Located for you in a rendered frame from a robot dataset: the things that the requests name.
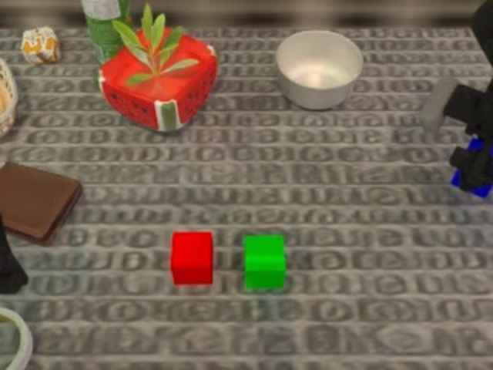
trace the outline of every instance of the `green cube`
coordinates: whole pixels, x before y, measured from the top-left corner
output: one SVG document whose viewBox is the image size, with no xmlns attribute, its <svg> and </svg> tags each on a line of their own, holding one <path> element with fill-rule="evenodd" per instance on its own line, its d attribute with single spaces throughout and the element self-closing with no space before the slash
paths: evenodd
<svg viewBox="0 0 493 370">
<path fill-rule="evenodd" d="M 286 280 L 286 254 L 282 235 L 243 237 L 246 289 L 282 289 Z"/>
</svg>

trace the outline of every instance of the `brown wallet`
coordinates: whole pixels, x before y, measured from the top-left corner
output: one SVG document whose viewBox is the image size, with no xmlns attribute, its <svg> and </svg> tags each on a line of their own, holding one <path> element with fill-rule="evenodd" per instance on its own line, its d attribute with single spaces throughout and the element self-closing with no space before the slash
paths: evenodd
<svg viewBox="0 0 493 370">
<path fill-rule="evenodd" d="M 81 192 L 78 180 L 7 162 L 0 168 L 0 214 L 7 234 L 50 245 Z"/>
</svg>

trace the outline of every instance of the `white mug handle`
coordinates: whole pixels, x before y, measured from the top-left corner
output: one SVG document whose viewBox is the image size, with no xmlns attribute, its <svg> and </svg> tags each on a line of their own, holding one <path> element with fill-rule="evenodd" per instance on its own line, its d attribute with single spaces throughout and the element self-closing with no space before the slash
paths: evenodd
<svg viewBox="0 0 493 370">
<path fill-rule="evenodd" d="M 18 350 L 6 370 L 25 370 L 32 354 L 32 333 L 25 321 L 14 311 L 0 308 L 0 321 L 10 321 L 19 332 Z"/>
</svg>

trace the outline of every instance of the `orange and white box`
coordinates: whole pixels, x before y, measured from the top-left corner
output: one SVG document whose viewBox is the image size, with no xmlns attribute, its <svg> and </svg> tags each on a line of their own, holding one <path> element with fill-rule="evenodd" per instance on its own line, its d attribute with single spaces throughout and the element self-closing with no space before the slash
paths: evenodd
<svg viewBox="0 0 493 370">
<path fill-rule="evenodd" d="M 21 50 L 25 60 L 35 66 L 60 60 L 58 37 L 48 26 L 24 31 Z"/>
</svg>

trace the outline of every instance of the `red watermelon planter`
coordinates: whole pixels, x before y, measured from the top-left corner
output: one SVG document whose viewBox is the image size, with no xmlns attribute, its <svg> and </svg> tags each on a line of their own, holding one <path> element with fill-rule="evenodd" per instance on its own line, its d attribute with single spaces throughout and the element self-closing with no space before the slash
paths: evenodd
<svg viewBox="0 0 493 370">
<path fill-rule="evenodd" d="M 170 30 L 166 29 L 164 38 Z M 143 32 L 137 32 L 146 42 Z M 124 47 L 99 69 L 99 88 L 108 103 L 134 123 L 147 129 L 171 132 L 184 127 L 206 102 L 217 74 L 217 57 L 212 46 L 183 35 L 164 67 L 182 59 L 199 63 L 129 86 L 127 80 L 147 67 Z"/>
</svg>

